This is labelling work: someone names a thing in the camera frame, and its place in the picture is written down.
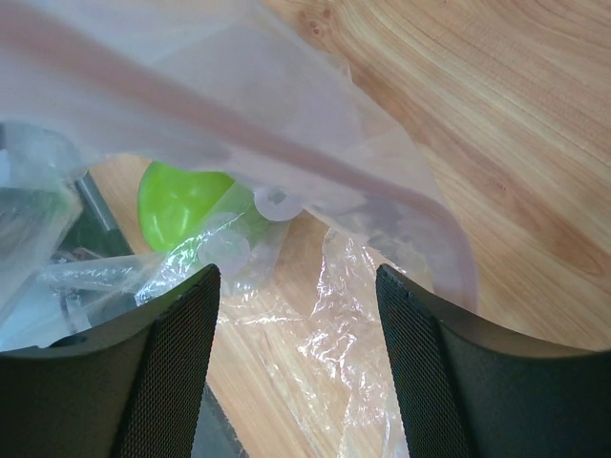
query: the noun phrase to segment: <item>black plastic part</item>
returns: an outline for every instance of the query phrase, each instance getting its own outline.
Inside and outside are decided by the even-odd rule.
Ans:
[[[191,458],[247,458],[248,454],[227,421],[208,385],[203,389],[200,418]]]
[[[1,456],[191,456],[219,290],[209,266],[80,342],[0,353]]]
[[[376,286],[411,458],[611,456],[611,352],[497,326],[387,265]]]
[[[85,248],[103,258],[131,255],[108,204],[88,174],[74,184],[83,202],[83,212],[64,238],[61,249],[72,252]]]

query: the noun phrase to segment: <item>plastic packaging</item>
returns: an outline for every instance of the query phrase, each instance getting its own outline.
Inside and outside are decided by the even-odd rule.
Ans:
[[[0,351],[49,346],[59,339],[101,324],[136,308],[134,295],[158,269],[164,255],[78,260],[70,253],[32,274],[9,302],[11,313],[0,324]]]
[[[320,224],[309,216],[293,224],[290,238],[322,243],[320,264],[309,263],[316,258],[304,251],[310,243],[290,243],[264,288],[222,298],[208,382],[217,389],[217,371],[228,364],[237,384],[250,376],[222,356],[227,346],[238,346],[245,361],[262,362],[259,377],[270,381],[265,396],[286,406],[304,432],[307,448],[299,456],[407,457],[375,298],[375,269],[384,260],[334,230],[324,239],[313,236]],[[303,289],[303,276],[317,272],[318,281]],[[429,274],[415,277],[427,285]],[[265,434],[257,424],[247,427]]]
[[[138,25],[117,27],[126,23]],[[139,152],[278,188],[399,266],[416,251],[435,293],[476,308],[469,243],[426,160],[260,3],[62,0],[45,10],[8,0],[0,58],[0,115],[62,133],[85,157]]]
[[[193,234],[167,255],[136,294],[137,303],[160,296],[210,263],[221,270],[225,296],[255,290],[271,277],[288,226],[288,221],[264,218],[253,192],[235,183]]]
[[[0,124],[0,325],[12,312],[11,298],[51,257],[82,210],[74,189],[53,167],[72,149],[59,135],[21,135]],[[48,162],[36,160],[47,157]]]

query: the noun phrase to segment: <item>wood grain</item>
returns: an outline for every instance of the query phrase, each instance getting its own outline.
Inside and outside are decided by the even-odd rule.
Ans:
[[[355,83],[428,157],[471,238],[485,318],[552,342],[611,347],[611,3],[267,4],[313,46],[344,56]],[[134,195],[144,162],[120,161],[127,170],[110,163],[95,178],[142,251]],[[276,293],[306,310],[325,228],[304,219],[292,230],[300,235],[284,249],[300,262],[283,258]],[[302,432],[293,411],[306,406],[286,406],[261,353],[319,380],[315,363],[282,351],[309,325],[266,328],[267,346],[220,327],[210,383],[251,456],[332,456],[341,443],[345,412],[331,410],[327,429]],[[338,385],[320,389],[346,395]],[[372,456],[375,434],[363,435],[362,456]]]

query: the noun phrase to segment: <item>wooden surface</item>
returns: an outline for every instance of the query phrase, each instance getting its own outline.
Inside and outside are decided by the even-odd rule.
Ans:
[[[549,341],[611,347],[611,3],[267,3],[313,46],[344,56],[355,84],[428,157],[471,238],[481,314]],[[136,189],[145,161],[119,161],[126,168],[114,161],[95,178],[141,252]],[[325,228],[303,219],[292,231],[275,293],[305,316],[317,299]],[[284,349],[303,341],[307,325],[269,329],[264,344],[252,344],[239,327],[221,326],[210,384],[251,456],[332,456],[344,412],[330,410],[319,428],[301,432],[293,412],[306,406],[286,399],[303,386],[286,377],[283,394],[270,375],[270,362],[292,358]],[[293,363],[317,383],[315,362]],[[339,385],[321,389],[346,395]],[[376,434],[362,435],[358,456],[374,456]]]

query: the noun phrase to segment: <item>clear plastic wrap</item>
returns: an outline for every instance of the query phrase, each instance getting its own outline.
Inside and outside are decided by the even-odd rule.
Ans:
[[[0,351],[49,346],[136,308],[135,293],[163,260],[159,253],[86,256],[79,260],[57,252],[28,277],[8,302],[11,312],[0,324]]]
[[[0,325],[12,312],[11,298],[51,258],[82,210],[53,166],[73,146],[51,133],[30,139],[0,124]]]
[[[259,2],[40,5],[0,4],[0,115],[84,157],[136,151],[279,188],[399,266],[417,252],[439,296],[476,308],[471,248],[425,158]],[[138,26],[116,33],[124,21]]]
[[[136,302],[166,293],[210,263],[221,270],[225,296],[255,290],[271,277],[289,224],[264,218],[253,192],[235,183],[193,234],[167,255],[137,292]]]
[[[322,228],[310,216],[299,217],[289,233],[293,242],[283,250],[269,284],[222,298],[208,381],[213,390],[232,392],[228,381],[218,386],[216,379],[230,364],[229,372],[241,384],[242,369],[225,360],[223,351],[229,345],[243,347],[245,361],[254,357],[263,365],[259,376],[269,381],[268,399],[282,403],[307,438],[306,448],[295,450],[295,456],[406,457],[375,298],[375,269],[384,260],[334,230],[322,239]],[[322,249],[318,266],[311,253],[316,243]],[[311,281],[317,272],[318,281]],[[424,266],[412,276],[425,285],[430,281]],[[306,280],[309,287],[303,289]],[[229,419],[242,421],[231,414]],[[237,426],[238,433],[247,437],[264,426],[242,427],[246,431]]]

